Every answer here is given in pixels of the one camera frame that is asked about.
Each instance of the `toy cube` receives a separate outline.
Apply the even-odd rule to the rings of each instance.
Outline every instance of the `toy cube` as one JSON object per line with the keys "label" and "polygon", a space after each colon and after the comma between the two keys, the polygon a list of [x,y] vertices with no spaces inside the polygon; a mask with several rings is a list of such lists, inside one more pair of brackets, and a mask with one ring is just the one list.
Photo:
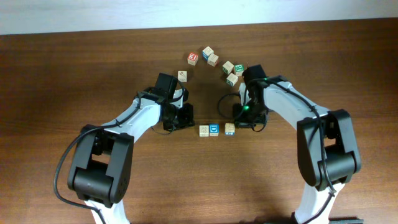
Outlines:
{"label": "toy cube", "polygon": [[238,81],[238,77],[236,75],[234,75],[233,73],[229,74],[228,77],[226,78],[226,82],[230,86],[234,86],[237,81]]}
{"label": "toy cube", "polygon": [[241,76],[243,74],[244,67],[243,65],[235,65],[234,66],[234,74],[236,76]]}
{"label": "toy cube", "polygon": [[219,132],[218,124],[210,124],[209,130],[210,130],[210,136],[218,136]]}
{"label": "toy cube", "polygon": [[231,62],[229,62],[229,61],[227,61],[227,62],[225,62],[225,64],[223,65],[223,72],[225,72],[225,74],[229,74],[229,73],[231,73],[232,72],[232,69],[234,68],[234,65],[231,63]]}
{"label": "toy cube", "polygon": [[207,59],[209,58],[209,56],[212,55],[213,53],[214,53],[214,50],[211,49],[210,47],[205,48],[205,49],[201,52],[201,54],[202,54],[202,56],[203,56],[203,58],[204,58],[205,60],[207,60]]}
{"label": "toy cube", "polygon": [[235,134],[235,125],[231,123],[225,124],[225,135],[234,135]]}
{"label": "toy cube", "polygon": [[208,137],[208,136],[209,136],[209,126],[199,125],[199,137]]}
{"label": "toy cube", "polygon": [[215,54],[210,55],[207,59],[207,64],[215,67],[218,64],[218,56]]}
{"label": "toy cube", "polygon": [[187,82],[187,71],[178,71],[178,80],[180,82]]}
{"label": "toy cube", "polygon": [[190,53],[188,56],[188,64],[190,65],[196,65],[198,62],[198,55],[194,53]]}

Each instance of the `wooden table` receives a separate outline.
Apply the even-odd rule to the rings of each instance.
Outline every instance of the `wooden table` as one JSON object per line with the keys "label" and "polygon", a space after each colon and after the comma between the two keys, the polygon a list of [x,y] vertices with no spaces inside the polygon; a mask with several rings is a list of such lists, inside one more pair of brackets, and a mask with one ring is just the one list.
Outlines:
{"label": "wooden table", "polygon": [[[221,64],[260,63],[314,102],[349,111],[363,168],[331,217],[396,222],[398,19],[0,36],[0,222],[93,223],[91,212],[54,196],[57,162],[81,127],[115,118],[159,72],[188,71],[197,124],[228,122],[216,104],[239,83],[230,88],[220,66],[201,57],[195,67],[187,64],[189,52],[207,45]],[[233,137],[199,138],[198,126],[169,136],[148,130],[134,145],[127,217],[132,223],[289,217],[304,183],[296,150],[294,129],[275,113],[263,132],[238,129]],[[78,201],[66,184],[71,159],[59,188]]]}

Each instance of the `wooden block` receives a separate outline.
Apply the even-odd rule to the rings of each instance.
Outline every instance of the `wooden block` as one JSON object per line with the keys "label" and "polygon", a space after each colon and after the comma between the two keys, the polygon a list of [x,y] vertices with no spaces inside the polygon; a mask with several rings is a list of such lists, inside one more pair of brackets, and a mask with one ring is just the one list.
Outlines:
{"label": "wooden block", "polygon": [[201,54],[202,54],[202,56],[203,56],[203,58],[204,58],[205,60],[207,60],[207,59],[209,58],[209,56],[212,55],[213,53],[214,53],[214,50],[211,49],[209,46],[208,46],[207,48],[205,48],[205,49],[201,52]]}
{"label": "wooden block", "polygon": [[225,135],[234,135],[235,134],[235,125],[231,123],[225,124]]}
{"label": "wooden block", "polygon": [[218,56],[215,54],[210,55],[207,60],[207,64],[215,67],[218,64]]}
{"label": "wooden block", "polygon": [[232,69],[234,68],[234,65],[231,63],[231,62],[229,62],[229,61],[227,61],[227,62],[225,62],[225,64],[223,65],[223,72],[225,72],[225,74],[229,74],[229,73],[231,73],[232,72]]}
{"label": "wooden block", "polygon": [[218,136],[219,127],[218,124],[209,124],[210,136]]}
{"label": "wooden block", "polygon": [[190,53],[188,56],[188,64],[195,66],[198,62],[198,55]]}
{"label": "wooden block", "polygon": [[243,74],[243,71],[244,71],[243,65],[235,65],[234,66],[234,74],[236,76],[238,76],[238,77],[241,76]]}
{"label": "wooden block", "polygon": [[180,80],[180,82],[187,82],[187,71],[178,71],[178,80]]}
{"label": "wooden block", "polygon": [[209,136],[209,126],[199,125],[199,137],[208,137],[208,136]]}
{"label": "wooden block", "polygon": [[226,82],[230,86],[234,86],[237,81],[238,81],[238,77],[236,75],[234,75],[233,73],[229,74],[228,77],[226,78]]}

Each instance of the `white backdrop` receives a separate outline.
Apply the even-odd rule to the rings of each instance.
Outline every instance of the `white backdrop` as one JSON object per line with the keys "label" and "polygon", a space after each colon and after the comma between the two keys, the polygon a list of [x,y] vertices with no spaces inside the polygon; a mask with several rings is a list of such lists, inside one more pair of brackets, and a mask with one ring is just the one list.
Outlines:
{"label": "white backdrop", "polygon": [[398,17],[398,0],[0,0],[0,34]]}

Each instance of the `tabletop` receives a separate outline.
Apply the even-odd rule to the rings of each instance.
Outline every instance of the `tabletop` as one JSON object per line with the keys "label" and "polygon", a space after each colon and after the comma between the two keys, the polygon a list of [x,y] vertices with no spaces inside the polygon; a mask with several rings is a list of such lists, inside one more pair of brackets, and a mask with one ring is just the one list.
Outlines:
{"label": "tabletop", "polygon": [[[353,120],[362,169],[336,198],[331,217],[398,219],[398,19],[291,22],[173,29],[0,36],[0,222],[93,223],[59,201],[52,181],[67,145],[86,124],[103,124],[155,84],[185,70],[196,126],[134,145],[123,198],[131,223],[238,223],[290,217],[304,181],[296,132],[271,113],[265,130],[200,138],[198,125],[230,122],[217,101],[238,90],[221,65],[190,52],[210,46],[226,61],[261,64],[303,95]],[[228,113],[238,98],[228,98]],[[154,127],[163,131],[161,124]],[[68,155],[58,182],[67,188]]]}

